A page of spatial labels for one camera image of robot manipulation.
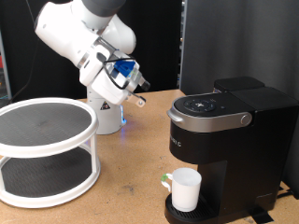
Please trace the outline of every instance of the white cup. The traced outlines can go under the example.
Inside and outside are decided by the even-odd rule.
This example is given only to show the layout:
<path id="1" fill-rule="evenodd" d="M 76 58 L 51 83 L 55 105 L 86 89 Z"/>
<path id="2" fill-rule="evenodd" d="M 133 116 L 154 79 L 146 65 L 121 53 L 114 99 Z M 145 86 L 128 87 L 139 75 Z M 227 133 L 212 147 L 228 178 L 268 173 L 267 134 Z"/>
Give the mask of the white cup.
<path id="1" fill-rule="evenodd" d="M 191 168 L 178 168 L 173 174 L 164 174 L 161 183 L 170 192 L 170 185 L 165 182 L 167 178 L 172 180 L 172 205 L 182 212 L 194 210 L 198 203 L 201 175 Z"/>

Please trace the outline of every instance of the mug handle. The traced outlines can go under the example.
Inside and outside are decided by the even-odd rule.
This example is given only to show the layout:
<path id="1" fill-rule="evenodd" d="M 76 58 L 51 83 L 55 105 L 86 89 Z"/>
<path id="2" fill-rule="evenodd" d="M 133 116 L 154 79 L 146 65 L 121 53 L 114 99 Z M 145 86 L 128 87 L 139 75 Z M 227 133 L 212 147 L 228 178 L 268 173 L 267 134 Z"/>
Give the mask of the mug handle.
<path id="1" fill-rule="evenodd" d="M 171 191 L 171 187 L 170 185 L 165 181 L 167 178 L 173 180 L 173 177 L 171 174 L 163 174 L 162 177 L 161 177 L 161 183 L 163 186 L 165 186 L 166 188 L 168 188 L 168 191 L 170 192 Z"/>

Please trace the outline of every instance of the black mesh surface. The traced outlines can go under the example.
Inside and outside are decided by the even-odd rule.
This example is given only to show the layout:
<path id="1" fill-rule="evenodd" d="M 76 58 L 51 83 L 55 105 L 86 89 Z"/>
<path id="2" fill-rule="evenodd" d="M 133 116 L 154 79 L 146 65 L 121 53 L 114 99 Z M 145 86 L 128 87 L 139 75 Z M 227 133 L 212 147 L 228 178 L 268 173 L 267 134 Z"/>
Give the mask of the black mesh surface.
<path id="1" fill-rule="evenodd" d="M 182 220 L 184 223 L 199 223 L 200 221 L 211 219 L 216 216 L 201 195 L 198 199 L 197 207 L 193 211 L 181 212 L 172 205 L 172 194 L 169 194 L 166 199 L 165 209 L 169 216 L 174 217 L 175 220 Z"/>
<path id="2" fill-rule="evenodd" d="M 28 198 L 66 192 L 91 173 L 91 154 L 80 147 L 44 158 L 13 158 L 2 168 L 6 191 Z"/>
<path id="3" fill-rule="evenodd" d="M 86 110 L 62 103 L 27 105 L 0 116 L 0 143 L 18 147 L 64 141 L 91 125 Z"/>

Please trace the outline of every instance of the wooden table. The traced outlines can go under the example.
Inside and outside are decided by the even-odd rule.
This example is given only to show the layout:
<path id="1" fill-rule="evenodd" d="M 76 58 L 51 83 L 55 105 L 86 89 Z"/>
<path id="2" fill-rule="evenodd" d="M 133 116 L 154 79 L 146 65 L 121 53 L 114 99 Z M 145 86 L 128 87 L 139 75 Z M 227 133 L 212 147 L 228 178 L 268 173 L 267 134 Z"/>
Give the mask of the wooden table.
<path id="1" fill-rule="evenodd" d="M 196 169 L 196 165 L 176 159 L 168 147 L 170 118 L 166 111 L 183 93 L 175 90 L 140 95 L 147 104 L 139 108 L 125 103 L 127 124 L 120 131 L 97 137 L 102 168 L 90 190 L 51 208 L 23 209 L 0 203 L 0 224 L 167 224 L 164 203 L 168 190 L 161 185 L 161 175 L 183 166 Z M 269 214 L 275 223 L 297 224 L 298 210 L 299 202 L 288 196 L 278 199 Z M 232 223 L 255 222 L 247 217 Z"/>

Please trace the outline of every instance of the single-serve coffee machine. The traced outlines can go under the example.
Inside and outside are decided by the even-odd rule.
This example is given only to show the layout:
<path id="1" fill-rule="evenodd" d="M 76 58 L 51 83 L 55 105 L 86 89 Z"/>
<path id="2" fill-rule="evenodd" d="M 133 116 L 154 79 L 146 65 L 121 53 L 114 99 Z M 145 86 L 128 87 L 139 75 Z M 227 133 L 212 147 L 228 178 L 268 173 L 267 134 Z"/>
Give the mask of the single-serve coffee machine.
<path id="1" fill-rule="evenodd" d="M 215 82 L 215 92 L 178 98 L 167 111 L 170 151 L 198 164 L 195 210 L 165 202 L 171 224 L 220 224 L 274 208 L 298 116 L 298 101 L 254 78 Z"/>

